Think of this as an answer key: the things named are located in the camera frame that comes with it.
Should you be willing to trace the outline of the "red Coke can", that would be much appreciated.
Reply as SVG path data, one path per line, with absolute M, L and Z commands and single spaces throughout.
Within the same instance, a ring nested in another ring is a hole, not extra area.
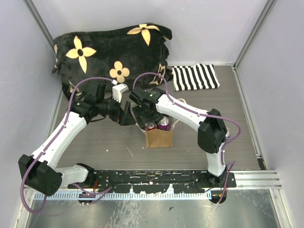
M 146 130 L 147 130 L 147 131 L 155 130 L 155 129 L 157 129 L 157 124 L 155 124 L 155 123 L 148 123 L 148 124 L 146 125 Z

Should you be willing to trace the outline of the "purple Fanta can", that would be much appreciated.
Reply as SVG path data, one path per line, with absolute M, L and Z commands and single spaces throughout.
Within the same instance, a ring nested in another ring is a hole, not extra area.
M 169 131 L 170 130 L 170 120 L 168 117 L 164 116 L 158 123 L 157 128 L 162 131 Z
M 230 132 L 230 129 L 227 128 L 227 132 L 226 132 L 225 138 L 226 138 L 226 140 L 228 140 L 230 137 L 231 137 L 231 132 Z

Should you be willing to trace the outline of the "burlap watermelon canvas bag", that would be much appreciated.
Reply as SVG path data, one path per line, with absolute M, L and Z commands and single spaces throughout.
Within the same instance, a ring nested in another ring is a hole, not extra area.
M 139 128 L 139 126 L 136 124 L 140 131 L 145 135 L 146 148 L 164 148 L 173 146 L 173 129 L 179 120 L 167 114 L 163 114 L 163 116 L 168 117 L 170 120 L 171 126 L 169 131 L 162 131 L 158 128 L 147 131 L 146 127 Z

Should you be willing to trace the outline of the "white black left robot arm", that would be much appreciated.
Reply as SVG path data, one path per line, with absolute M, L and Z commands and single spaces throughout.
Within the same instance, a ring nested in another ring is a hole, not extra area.
M 77 134 L 98 115 L 109 117 L 121 126 L 135 124 L 130 103 L 126 102 L 125 107 L 121 108 L 122 94 L 128 89 L 125 84 L 114 85 L 112 96 L 105 98 L 105 86 L 93 81 L 89 83 L 88 93 L 78 99 L 71 98 L 68 110 L 54 132 L 30 156 L 24 154 L 20 157 L 21 189 L 29 186 L 46 196 L 52 196 L 59 188 L 74 183 L 84 188 L 92 187 L 96 179 L 92 167 L 78 163 L 58 168 L 58 161 Z

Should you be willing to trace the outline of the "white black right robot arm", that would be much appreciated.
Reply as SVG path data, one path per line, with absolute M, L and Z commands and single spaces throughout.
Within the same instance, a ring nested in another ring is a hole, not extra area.
M 169 116 L 194 129 L 197 132 L 198 146 L 206 152 L 210 185 L 219 187 L 225 182 L 228 170 L 222 149 L 228 131 L 218 110 L 197 109 L 158 88 L 145 91 L 136 87 L 129 98 L 136 104 L 133 113 L 140 127 L 150 123 L 158 124 L 165 116 Z

